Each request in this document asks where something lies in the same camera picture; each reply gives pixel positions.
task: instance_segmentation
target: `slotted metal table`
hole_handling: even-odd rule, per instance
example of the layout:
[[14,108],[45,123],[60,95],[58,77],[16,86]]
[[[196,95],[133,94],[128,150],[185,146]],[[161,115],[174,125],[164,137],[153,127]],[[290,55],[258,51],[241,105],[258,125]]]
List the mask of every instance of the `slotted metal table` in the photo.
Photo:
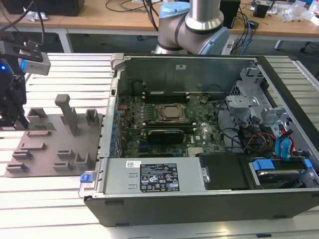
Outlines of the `slotted metal table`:
[[[31,107],[44,107],[47,114],[60,114],[54,99],[61,92],[70,95],[70,106],[79,113],[89,108],[106,112],[111,54],[53,53],[49,58],[52,66],[48,76],[27,76],[26,112]],[[267,59],[318,128],[319,87],[315,78],[299,61]],[[280,106],[275,92],[270,93]],[[22,134],[0,132],[0,175],[4,175]],[[79,185],[79,177],[0,177],[0,238],[256,238],[260,234],[281,239],[319,238],[319,207],[292,219],[105,228],[78,197]]]

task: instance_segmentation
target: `blue led light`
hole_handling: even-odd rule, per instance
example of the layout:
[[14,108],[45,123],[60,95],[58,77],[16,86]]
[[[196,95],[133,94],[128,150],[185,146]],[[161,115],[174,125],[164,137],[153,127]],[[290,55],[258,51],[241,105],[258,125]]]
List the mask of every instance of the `blue led light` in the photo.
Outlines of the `blue led light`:
[[21,61],[21,67],[20,67],[21,71],[24,71],[24,68],[25,68],[25,60],[23,59]]

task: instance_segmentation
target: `table leg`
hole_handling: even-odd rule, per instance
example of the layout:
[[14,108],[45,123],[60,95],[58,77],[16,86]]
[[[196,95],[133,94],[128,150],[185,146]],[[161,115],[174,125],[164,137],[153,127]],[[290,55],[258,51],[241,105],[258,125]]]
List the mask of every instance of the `table leg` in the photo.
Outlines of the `table leg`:
[[276,49],[276,50],[279,50],[280,47],[281,47],[281,45],[283,44],[283,42],[284,42],[284,41],[280,41],[280,40],[277,41],[277,43],[276,43],[276,45],[275,45],[275,49]]
[[66,28],[60,28],[57,33],[59,34],[64,53],[73,53],[72,44]]

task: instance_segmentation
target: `floor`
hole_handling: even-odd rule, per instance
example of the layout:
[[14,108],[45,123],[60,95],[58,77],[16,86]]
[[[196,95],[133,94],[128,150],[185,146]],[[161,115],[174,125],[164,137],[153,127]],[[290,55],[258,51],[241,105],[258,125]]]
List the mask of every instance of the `floor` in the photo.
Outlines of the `floor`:
[[[28,33],[32,39],[40,39],[40,33]],[[156,36],[143,36],[138,40],[137,36],[124,35],[95,35],[95,34],[71,34],[71,42],[74,52],[87,53],[150,53],[157,45]],[[285,41],[280,50],[275,50],[276,41],[253,40],[247,48],[245,55],[288,55],[299,59],[315,76],[319,71],[319,45],[307,47],[305,53],[300,52],[305,42]],[[46,43],[41,46],[44,52],[63,52],[59,39],[54,33],[46,33]]]

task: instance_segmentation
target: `power supply label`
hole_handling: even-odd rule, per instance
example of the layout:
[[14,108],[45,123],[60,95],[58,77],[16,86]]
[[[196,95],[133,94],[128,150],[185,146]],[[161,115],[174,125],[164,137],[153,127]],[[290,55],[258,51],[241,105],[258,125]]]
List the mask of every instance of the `power supply label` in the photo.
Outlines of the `power supply label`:
[[143,193],[179,191],[176,163],[141,164],[140,171]]

